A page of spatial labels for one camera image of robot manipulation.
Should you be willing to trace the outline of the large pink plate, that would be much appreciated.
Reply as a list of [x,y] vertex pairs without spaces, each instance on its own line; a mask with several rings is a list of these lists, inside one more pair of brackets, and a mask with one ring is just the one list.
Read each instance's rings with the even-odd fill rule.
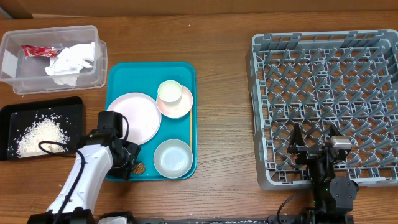
[[160,128],[162,115],[153,98],[143,93],[126,93],[116,98],[106,109],[127,118],[129,142],[142,145],[151,140]]

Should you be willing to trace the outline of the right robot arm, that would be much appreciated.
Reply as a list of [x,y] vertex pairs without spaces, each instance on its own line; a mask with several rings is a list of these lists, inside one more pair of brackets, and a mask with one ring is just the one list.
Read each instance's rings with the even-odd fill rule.
[[335,125],[329,127],[330,139],[320,146],[307,147],[299,124],[295,124],[287,149],[296,154],[296,164],[305,165],[307,179],[311,182],[314,207],[306,208],[295,216],[291,223],[353,223],[348,212],[353,210],[358,184],[338,177],[334,166],[343,162],[352,150],[348,137],[342,135]]

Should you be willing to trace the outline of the white napkin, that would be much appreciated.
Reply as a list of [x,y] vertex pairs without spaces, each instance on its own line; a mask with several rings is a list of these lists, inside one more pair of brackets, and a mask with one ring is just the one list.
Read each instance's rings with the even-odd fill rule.
[[[49,76],[68,75],[79,73],[84,68],[93,68],[93,66],[82,59],[69,58],[50,58],[50,65],[45,67],[45,72]],[[76,86],[78,77],[54,78],[58,85]]]
[[91,62],[94,62],[95,58],[95,44],[95,42],[76,44],[62,50],[58,57],[66,60],[71,68],[92,68]]

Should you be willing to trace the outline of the brown food piece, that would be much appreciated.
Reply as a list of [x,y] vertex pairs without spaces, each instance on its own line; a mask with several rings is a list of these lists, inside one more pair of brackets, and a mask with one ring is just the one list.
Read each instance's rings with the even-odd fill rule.
[[131,173],[135,175],[142,175],[145,171],[146,171],[145,165],[143,163],[138,163],[134,165],[134,168],[131,171]]

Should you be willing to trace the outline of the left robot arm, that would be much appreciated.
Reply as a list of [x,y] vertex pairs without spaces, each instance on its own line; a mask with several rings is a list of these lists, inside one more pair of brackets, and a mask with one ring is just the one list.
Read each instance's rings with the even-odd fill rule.
[[128,180],[141,147],[119,131],[94,129],[76,145],[75,163],[63,189],[45,213],[28,223],[95,223],[93,210],[106,175]]

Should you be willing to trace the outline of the red snack wrapper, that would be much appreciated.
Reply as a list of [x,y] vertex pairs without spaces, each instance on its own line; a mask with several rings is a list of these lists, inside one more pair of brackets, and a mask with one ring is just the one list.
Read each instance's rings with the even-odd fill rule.
[[22,45],[21,46],[24,55],[27,57],[56,57],[63,49],[56,47],[38,47],[32,45]]

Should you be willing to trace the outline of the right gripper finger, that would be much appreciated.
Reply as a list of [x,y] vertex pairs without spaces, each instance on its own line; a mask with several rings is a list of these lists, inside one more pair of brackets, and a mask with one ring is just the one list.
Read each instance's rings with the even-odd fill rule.
[[299,146],[305,146],[305,142],[301,134],[300,125],[298,123],[295,123],[294,129],[290,134],[290,143],[288,149],[297,149]]
[[329,136],[333,137],[333,136],[341,136],[340,131],[338,130],[338,128],[334,125],[334,124],[330,124],[329,127]]

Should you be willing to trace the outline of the rice pile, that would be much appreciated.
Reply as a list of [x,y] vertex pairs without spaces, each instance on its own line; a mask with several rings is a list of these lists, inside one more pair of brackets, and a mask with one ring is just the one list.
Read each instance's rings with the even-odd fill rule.
[[41,156],[45,152],[40,150],[39,142],[53,141],[69,143],[70,137],[65,128],[61,127],[61,115],[42,115],[38,121],[33,121],[24,129],[16,130],[16,137],[11,138],[11,145],[7,151],[12,157],[17,158]]

